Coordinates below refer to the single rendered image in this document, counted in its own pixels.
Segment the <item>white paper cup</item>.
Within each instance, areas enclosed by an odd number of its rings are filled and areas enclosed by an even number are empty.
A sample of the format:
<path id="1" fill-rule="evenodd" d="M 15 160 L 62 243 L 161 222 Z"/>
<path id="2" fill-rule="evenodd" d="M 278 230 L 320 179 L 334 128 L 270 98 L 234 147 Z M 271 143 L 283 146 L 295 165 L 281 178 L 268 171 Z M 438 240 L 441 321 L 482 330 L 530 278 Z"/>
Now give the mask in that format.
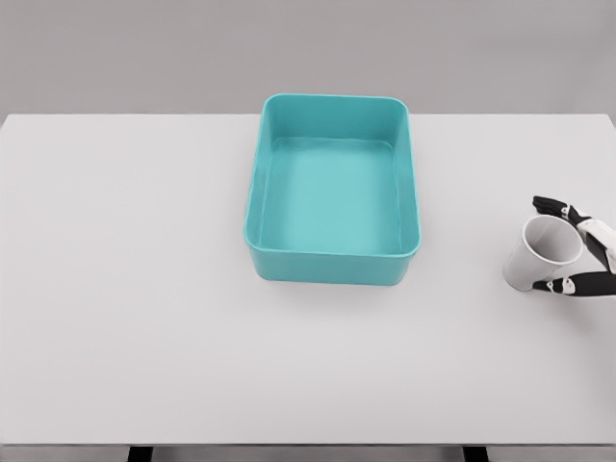
<path id="1" fill-rule="evenodd" d="M 507 284 L 527 292 L 557 270 L 575 263 L 584 244 L 576 228 L 562 218 L 537 215 L 527 220 L 506 261 L 502 275 Z"/>

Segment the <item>teal rectangular plastic basket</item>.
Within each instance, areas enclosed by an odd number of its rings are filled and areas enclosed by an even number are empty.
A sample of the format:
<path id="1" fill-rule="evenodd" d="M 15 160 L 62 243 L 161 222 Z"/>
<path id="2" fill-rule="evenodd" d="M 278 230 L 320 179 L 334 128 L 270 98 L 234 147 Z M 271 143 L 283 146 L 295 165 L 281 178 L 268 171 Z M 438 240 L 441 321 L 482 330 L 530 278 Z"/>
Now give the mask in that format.
<path id="1" fill-rule="evenodd" d="M 267 280 L 399 283 L 422 242 L 406 105 L 387 96 L 268 98 L 244 240 Z"/>

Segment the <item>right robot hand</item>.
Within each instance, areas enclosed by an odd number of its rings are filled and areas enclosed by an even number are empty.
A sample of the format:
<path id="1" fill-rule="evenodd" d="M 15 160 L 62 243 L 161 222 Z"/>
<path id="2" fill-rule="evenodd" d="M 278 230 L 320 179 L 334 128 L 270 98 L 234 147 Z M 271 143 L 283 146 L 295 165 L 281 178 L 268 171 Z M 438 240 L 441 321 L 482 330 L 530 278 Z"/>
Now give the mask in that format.
<path id="1" fill-rule="evenodd" d="M 535 195 L 532 205 L 540 215 L 561 218 L 573 226 L 588 251 L 604 266 L 604 271 L 536 281 L 532 288 L 574 297 L 616 296 L 616 230 L 579 211 L 572 204 L 553 198 Z"/>

